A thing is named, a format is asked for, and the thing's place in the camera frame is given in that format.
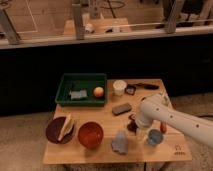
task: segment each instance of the small cup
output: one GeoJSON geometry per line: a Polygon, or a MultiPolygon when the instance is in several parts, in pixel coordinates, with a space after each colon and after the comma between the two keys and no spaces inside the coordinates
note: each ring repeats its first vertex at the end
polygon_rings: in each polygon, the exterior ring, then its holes
{"type": "Polygon", "coordinates": [[[89,34],[94,33],[94,27],[93,27],[93,25],[90,24],[90,23],[86,24],[86,26],[85,26],[85,32],[89,33],[89,34]]]}
{"type": "Polygon", "coordinates": [[[122,96],[124,94],[127,83],[123,80],[116,80],[113,83],[114,94],[117,96],[122,96]]]}
{"type": "Polygon", "coordinates": [[[113,26],[112,27],[112,32],[113,33],[120,33],[121,32],[120,26],[113,26]]]}

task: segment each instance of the brown bowl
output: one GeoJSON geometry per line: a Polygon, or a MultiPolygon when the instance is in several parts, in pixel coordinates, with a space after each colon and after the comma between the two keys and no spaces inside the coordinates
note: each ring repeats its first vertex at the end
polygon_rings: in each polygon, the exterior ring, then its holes
{"type": "Polygon", "coordinates": [[[96,122],[83,124],[78,131],[78,140],[86,148],[97,147],[103,139],[103,129],[96,122]]]}

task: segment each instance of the green plastic crate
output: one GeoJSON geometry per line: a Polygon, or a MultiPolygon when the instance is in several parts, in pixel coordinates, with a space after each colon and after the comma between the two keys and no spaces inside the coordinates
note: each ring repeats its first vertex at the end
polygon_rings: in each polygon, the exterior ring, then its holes
{"type": "Polygon", "coordinates": [[[103,73],[65,73],[56,94],[55,102],[61,106],[104,106],[107,102],[107,76],[103,73]],[[104,96],[93,96],[95,87],[104,88],[104,96]],[[87,98],[71,100],[69,92],[87,90],[87,98]]]}

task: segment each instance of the concrete floor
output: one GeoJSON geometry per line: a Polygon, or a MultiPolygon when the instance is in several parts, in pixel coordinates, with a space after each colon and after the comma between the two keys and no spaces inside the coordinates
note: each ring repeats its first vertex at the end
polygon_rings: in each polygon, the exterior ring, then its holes
{"type": "MultiPolygon", "coordinates": [[[[193,115],[213,115],[213,93],[171,98],[173,107],[193,115]]],[[[60,165],[43,165],[45,129],[53,112],[0,117],[0,171],[63,171],[60,165]]],[[[213,171],[213,149],[186,137],[193,160],[172,162],[164,170],[213,171]]],[[[72,165],[75,171],[141,171],[143,163],[72,165]]]]}

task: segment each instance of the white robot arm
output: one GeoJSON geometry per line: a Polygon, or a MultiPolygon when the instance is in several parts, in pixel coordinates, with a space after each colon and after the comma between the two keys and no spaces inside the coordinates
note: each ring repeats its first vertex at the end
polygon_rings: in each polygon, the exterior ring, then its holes
{"type": "Polygon", "coordinates": [[[144,98],[135,117],[136,125],[150,127],[156,119],[213,148],[213,122],[171,109],[165,105],[167,102],[168,97],[162,93],[144,98]]]}

